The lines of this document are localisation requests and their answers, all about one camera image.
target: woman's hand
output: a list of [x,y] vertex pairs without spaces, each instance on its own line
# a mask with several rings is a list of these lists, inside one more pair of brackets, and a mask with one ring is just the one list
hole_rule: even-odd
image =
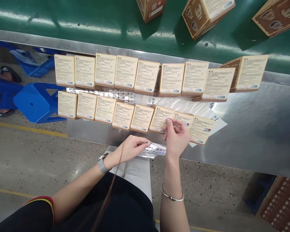
[[166,159],[179,160],[191,140],[187,126],[176,119],[166,119],[167,125],[163,128],[166,132],[163,140],[167,142]]
[[129,135],[129,137],[113,153],[104,158],[104,166],[107,169],[112,169],[119,163],[124,163],[133,159],[149,146],[150,141],[148,139]]

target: woman's left hand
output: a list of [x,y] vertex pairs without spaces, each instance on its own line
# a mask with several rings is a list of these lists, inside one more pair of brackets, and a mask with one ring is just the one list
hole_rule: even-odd
[[113,153],[104,158],[104,166],[107,169],[112,169],[119,163],[124,163],[133,159],[149,146],[150,141],[148,139],[129,135],[129,137]]

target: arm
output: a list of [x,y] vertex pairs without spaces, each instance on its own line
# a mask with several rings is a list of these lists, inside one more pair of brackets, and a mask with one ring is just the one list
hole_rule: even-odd
[[[130,135],[113,153],[104,158],[104,166],[107,169],[112,169],[119,163],[136,157],[150,145],[150,143],[142,144],[145,141],[148,140]],[[53,196],[55,224],[63,222],[103,176],[104,173],[100,171],[99,165],[96,164],[80,177],[59,190]]]
[[[191,136],[183,122],[167,119],[167,142],[163,191],[172,198],[181,199],[179,157],[190,142]],[[190,231],[184,201],[175,202],[162,194],[160,206],[161,232]]]

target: woman's right hand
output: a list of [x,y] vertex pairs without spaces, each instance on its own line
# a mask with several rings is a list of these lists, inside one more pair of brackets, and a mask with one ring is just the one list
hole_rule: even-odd
[[187,126],[176,119],[166,119],[167,125],[163,128],[166,132],[163,140],[167,142],[166,159],[179,160],[191,140]]

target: blue plastic stool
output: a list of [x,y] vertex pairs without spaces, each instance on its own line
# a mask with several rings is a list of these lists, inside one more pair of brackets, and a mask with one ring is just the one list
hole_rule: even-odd
[[64,121],[66,118],[51,117],[58,113],[58,91],[50,95],[47,89],[63,90],[55,84],[32,83],[26,85],[15,97],[14,104],[30,122],[46,123]]
[[0,79],[0,109],[17,109],[13,103],[13,98],[22,89],[22,85]]

